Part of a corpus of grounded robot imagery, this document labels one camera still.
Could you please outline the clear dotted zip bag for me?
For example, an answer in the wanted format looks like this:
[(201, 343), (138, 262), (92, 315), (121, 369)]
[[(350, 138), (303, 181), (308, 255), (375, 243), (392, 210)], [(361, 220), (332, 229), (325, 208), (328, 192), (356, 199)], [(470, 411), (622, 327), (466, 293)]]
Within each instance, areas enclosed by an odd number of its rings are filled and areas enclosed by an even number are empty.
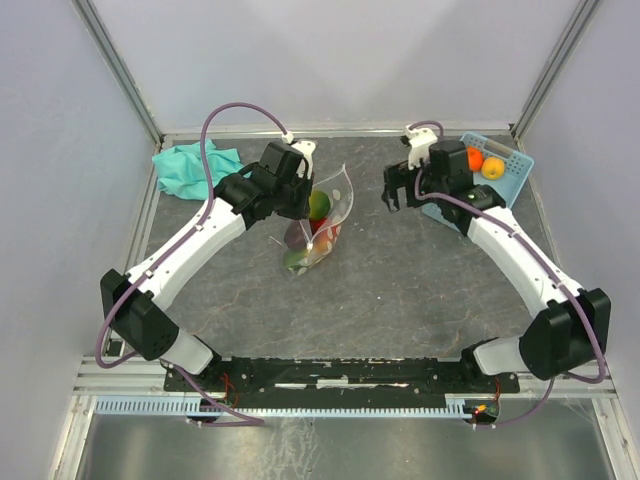
[(292, 220), (285, 229), (283, 267), (292, 275), (301, 276), (330, 255), (353, 204), (354, 189), (343, 164), (313, 185), (308, 217)]

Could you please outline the dark purple avocado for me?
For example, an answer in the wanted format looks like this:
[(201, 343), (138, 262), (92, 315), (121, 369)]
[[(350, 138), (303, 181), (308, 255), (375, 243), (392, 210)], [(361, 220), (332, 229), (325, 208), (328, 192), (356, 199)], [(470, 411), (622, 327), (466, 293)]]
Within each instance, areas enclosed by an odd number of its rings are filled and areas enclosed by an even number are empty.
[(300, 251), (307, 248), (308, 236), (299, 221), (292, 221), (284, 234), (284, 243), (292, 251)]

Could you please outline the red strawberry pear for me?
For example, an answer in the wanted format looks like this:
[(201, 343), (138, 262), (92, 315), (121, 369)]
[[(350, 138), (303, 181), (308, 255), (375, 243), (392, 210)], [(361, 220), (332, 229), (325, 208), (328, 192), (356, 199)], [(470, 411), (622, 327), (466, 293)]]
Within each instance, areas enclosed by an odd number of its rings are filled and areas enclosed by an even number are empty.
[(310, 221), (311, 231), (313, 234), (312, 250), (320, 255), (330, 252), (336, 244), (341, 232), (341, 225), (327, 224), (328, 219), (324, 218), (318, 221)]

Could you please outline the green orange mango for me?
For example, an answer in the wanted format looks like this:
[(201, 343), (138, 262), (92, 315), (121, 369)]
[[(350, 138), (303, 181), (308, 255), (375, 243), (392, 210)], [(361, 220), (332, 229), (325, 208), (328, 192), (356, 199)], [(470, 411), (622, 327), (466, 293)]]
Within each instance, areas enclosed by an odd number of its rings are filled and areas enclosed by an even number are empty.
[(282, 257), (282, 263), (285, 269), (291, 273), (297, 273), (300, 270), (306, 270), (309, 265), (309, 250), (288, 250)]

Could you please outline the light blue plastic basket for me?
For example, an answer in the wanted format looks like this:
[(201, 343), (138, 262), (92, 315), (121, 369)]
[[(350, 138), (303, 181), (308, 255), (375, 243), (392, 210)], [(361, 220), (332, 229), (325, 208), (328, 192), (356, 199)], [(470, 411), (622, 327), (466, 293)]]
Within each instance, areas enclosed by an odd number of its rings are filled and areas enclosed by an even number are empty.
[(419, 181), (418, 194), (440, 192), (450, 196), (491, 188), (512, 207), (534, 160), (476, 132), (448, 141), (421, 127), (408, 140), (409, 166)]

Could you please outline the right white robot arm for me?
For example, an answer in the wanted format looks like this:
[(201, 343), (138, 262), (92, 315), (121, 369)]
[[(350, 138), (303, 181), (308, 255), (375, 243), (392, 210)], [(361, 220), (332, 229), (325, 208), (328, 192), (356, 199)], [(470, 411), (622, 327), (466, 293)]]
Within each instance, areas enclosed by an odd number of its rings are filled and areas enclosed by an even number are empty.
[(472, 358), (458, 368), (467, 389), (481, 391), (495, 375), (528, 371), (540, 380), (567, 375), (598, 384), (607, 373), (611, 301), (599, 289), (587, 290), (566, 275), (531, 241), (506, 200), (490, 185), (478, 184), (460, 140), (440, 140), (426, 130), (403, 135), (406, 160), (383, 171), (382, 199), (399, 208), (435, 204), (497, 265), (520, 295), (532, 322), (518, 337), (496, 338), (471, 347)]

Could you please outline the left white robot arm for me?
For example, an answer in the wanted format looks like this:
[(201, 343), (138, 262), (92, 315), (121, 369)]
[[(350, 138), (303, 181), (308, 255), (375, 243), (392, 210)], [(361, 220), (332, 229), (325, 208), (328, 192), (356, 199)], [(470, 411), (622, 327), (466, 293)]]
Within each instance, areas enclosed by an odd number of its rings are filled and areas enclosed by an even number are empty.
[(166, 313), (186, 283), (226, 244), (271, 214), (300, 220), (309, 214), (315, 142), (270, 142), (261, 159), (224, 177), (213, 200), (159, 250), (127, 273), (100, 281), (105, 325), (144, 359), (181, 367), (198, 389), (221, 378), (220, 360), (204, 341)]

